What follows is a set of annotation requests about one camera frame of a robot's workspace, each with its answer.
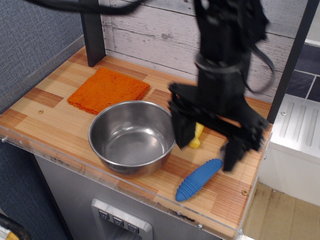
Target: black metal frame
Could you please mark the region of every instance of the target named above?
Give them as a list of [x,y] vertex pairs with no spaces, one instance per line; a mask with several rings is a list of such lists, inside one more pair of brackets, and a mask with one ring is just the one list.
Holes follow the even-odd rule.
[[[98,0],[79,0],[79,2],[99,5]],[[93,67],[106,56],[101,16],[81,13],[81,21],[88,65]]]
[[[99,4],[98,0],[79,0],[83,3]],[[301,19],[295,40],[292,45],[288,61],[285,65],[280,83],[275,93],[267,120],[274,123],[285,96],[289,81],[295,69],[298,57],[306,40],[311,23],[316,14],[320,0],[308,0],[304,14]],[[89,67],[96,65],[105,55],[105,43],[100,15],[81,13],[84,42],[86,46],[87,60]]]
[[276,120],[278,111],[284,99],[292,73],[295,69],[302,47],[305,43],[311,23],[315,17],[318,4],[319,4],[319,0],[309,0],[306,4],[300,26],[296,33],[296,36],[291,48],[291,52],[288,57],[288,61],[286,62],[286,65],[284,67],[284,71],[283,71],[280,83],[276,90],[276,93],[272,102],[272,106],[267,117],[267,120],[272,124]]

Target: orange towel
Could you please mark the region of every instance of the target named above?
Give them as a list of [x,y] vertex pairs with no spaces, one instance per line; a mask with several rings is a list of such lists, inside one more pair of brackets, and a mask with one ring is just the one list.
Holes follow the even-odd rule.
[[79,109],[97,115],[113,104],[140,100],[149,88],[150,85],[146,82],[110,69],[99,68],[67,101]]

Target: stainless steel bowl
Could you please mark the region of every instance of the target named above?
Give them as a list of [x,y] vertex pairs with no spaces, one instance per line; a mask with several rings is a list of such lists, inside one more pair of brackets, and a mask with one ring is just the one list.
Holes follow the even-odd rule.
[[89,128],[89,143],[102,162],[123,177],[160,169],[176,141],[171,114],[147,101],[125,101],[100,112]]

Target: yellow toy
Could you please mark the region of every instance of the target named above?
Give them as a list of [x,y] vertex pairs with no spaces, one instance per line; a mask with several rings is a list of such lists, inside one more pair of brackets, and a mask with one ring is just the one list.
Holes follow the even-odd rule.
[[190,147],[192,147],[194,149],[199,147],[199,145],[200,145],[199,137],[200,137],[200,134],[202,133],[202,131],[204,130],[204,127],[205,126],[203,126],[202,124],[200,124],[198,122],[195,124],[194,138],[189,143]]

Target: white wooden wall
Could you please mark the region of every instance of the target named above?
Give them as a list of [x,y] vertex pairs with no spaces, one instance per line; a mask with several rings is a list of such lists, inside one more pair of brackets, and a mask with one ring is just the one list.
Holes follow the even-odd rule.
[[[99,0],[118,7],[132,0]],[[262,94],[247,96],[272,102],[308,0],[261,0],[270,21],[268,38],[258,47],[274,62],[276,82]],[[101,16],[106,53],[110,56],[197,80],[195,54],[199,51],[193,0],[147,0],[133,14]],[[248,83],[253,90],[266,85],[269,68],[255,56]]]

